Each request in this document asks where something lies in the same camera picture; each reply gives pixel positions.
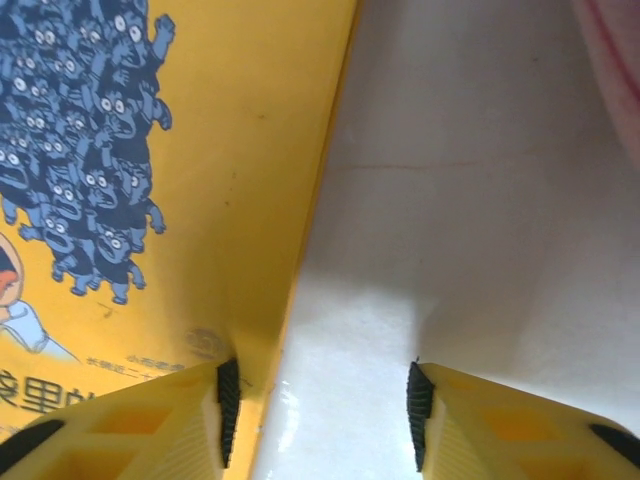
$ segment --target pink fabric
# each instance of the pink fabric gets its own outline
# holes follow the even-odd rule
[[[640,167],[640,0],[574,0],[622,142]]]

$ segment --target yellow book cover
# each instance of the yellow book cover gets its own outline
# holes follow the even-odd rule
[[[240,360],[247,478],[356,0],[0,0],[0,438]]]

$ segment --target white tile surface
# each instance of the white tile surface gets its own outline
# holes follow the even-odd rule
[[[417,479],[417,355],[640,433],[640,175],[569,5],[369,0],[256,479]]]

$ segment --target black rubber pad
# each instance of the black rubber pad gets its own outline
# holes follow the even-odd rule
[[[589,428],[602,441],[640,469],[640,438],[608,425],[593,423]]]
[[[0,476],[42,445],[64,426],[62,420],[49,420],[20,430],[0,445]]]
[[[411,427],[411,440],[416,455],[416,467],[422,471],[427,446],[425,441],[426,421],[431,417],[435,385],[420,370],[416,362],[411,363],[407,382],[407,414]]]
[[[218,403],[222,411],[220,429],[222,462],[224,468],[228,468],[240,412],[240,371],[236,359],[229,360],[218,367]]]

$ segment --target cartoon illustration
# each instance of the cartoon illustration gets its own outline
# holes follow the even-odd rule
[[[49,336],[35,310],[21,300],[24,277],[18,252],[0,234],[0,338],[9,337],[29,353],[78,361]]]
[[[20,236],[50,250],[51,276],[73,279],[71,293],[108,283],[122,305],[131,283],[145,287],[133,257],[144,252],[148,228],[167,228],[151,199],[147,138],[173,125],[158,72],[176,26],[168,15],[150,22],[148,7],[0,0],[4,220],[26,216]]]

